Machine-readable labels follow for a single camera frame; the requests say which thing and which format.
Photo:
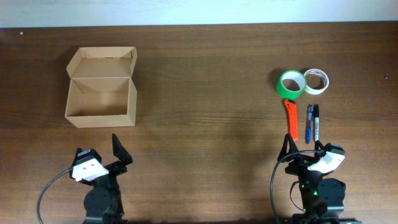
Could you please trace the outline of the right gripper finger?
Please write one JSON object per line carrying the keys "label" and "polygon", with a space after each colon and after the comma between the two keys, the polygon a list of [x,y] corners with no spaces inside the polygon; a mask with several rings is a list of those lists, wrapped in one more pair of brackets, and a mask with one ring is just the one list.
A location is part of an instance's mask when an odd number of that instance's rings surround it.
{"label": "right gripper finger", "polygon": [[285,156],[298,152],[298,148],[290,133],[287,133],[284,138],[282,149],[280,150],[277,161],[280,162]]}
{"label": "right gripper finger", "polygon": [[314,150],[315,150],[316,156],[324,156],[325,155],[324,145],[319,140],[315,141]]}

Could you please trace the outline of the orange utility knife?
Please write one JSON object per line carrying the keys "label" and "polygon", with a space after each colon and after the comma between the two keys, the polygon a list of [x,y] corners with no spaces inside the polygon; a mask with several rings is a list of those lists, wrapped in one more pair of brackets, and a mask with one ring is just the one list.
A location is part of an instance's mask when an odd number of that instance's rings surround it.
{"label": "orange utility knife", "polygon": [[297,105],[295,101],[286,99],[284,106],[287,111],[289,134],[294,141],[299,140],[298,122],[297,122]]}

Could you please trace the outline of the black white marker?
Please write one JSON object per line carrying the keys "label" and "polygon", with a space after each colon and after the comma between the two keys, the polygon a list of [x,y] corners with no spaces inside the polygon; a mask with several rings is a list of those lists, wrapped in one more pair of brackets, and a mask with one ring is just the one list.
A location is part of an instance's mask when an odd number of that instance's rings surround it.
{"label": "black white marker", "polygon": [[319,106],[314,105],[313,108],[314,115],[314,141],[317,142],[319,140],[319,123],[320,123],[320,111]]}

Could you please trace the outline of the blue pen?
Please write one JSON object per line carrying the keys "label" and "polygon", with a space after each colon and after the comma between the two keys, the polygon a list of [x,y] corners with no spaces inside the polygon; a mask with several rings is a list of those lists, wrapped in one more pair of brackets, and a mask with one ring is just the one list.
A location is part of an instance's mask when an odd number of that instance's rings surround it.
{"label": "blue pen", "polygon": [[307,111],[307,130],[305,137],[305,142],[307,144],[310,144],[312,138],[312,117],[313,117],[313,105],[309,105]]}

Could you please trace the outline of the brown cardboard box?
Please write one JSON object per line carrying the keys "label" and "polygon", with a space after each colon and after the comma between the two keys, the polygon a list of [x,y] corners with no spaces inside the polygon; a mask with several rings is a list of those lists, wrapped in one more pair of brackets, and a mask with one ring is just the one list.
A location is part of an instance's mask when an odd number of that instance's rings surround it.
{"label": "brown cardboard box", "polygon": [[67,65],[65,118],[77,128],[136,125],[135,47],[80,47]]}

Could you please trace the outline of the green tape roll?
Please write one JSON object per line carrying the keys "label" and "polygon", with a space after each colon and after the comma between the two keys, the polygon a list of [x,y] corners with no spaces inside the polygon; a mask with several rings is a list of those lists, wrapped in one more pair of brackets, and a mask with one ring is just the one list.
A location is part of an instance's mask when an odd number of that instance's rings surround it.
{"label": "green tape roll", "polygon": [[[284,84],[284,80],[292,80],[294,81],[299,89],[296,91],[288,89]],[[286,70],[279,78],[279,81],[276,84],[276,90],[278,94],[286,99],[294,100],[298,98],[305,87],[307,86],[307,80],[304,75],[298,70]]]}

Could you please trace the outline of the white tape roll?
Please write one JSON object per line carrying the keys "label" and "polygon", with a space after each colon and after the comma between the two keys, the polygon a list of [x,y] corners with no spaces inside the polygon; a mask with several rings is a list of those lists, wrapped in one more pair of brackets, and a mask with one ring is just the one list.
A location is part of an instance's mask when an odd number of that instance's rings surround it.
{"label": "white tape roll", "polygon": [[330,81],[327,74],[319,69],[311,68],[304,73],[307,80],[305,91],[311,95],[323,93],[329,86]]}

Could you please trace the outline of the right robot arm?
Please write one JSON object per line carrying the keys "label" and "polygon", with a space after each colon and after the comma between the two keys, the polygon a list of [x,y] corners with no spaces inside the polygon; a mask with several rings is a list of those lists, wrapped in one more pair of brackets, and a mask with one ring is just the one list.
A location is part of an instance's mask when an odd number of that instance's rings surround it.
{"label": "right robot arm", "polygon": [[346,184],[327,178],[345,159],[344,149],[336,144],[315,142],[313,150],[299,151],[291,134],[286,134],[270,184],[273,196],[274,178],[278,166],[288,163],[285,173],[295,175],[302,200],[301,213],[295,213],[286,223],[360,223],[354,218],[340,218],[345,210]]}

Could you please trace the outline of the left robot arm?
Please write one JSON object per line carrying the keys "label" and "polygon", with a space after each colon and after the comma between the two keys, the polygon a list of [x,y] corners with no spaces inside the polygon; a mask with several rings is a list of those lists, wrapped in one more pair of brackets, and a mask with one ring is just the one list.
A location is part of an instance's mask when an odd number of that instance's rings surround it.
{"label": "left robot arm", "polygon": [[117,161],[106,166],[94,150],[76,150],[71,164],[70,178],[92,189],[84,198],[85,223],[125,224],[121,191],[117,177],[127,172],[127,165],[133,163],[130,153],[123,147],[117,135],[112,135],[113,155]]}

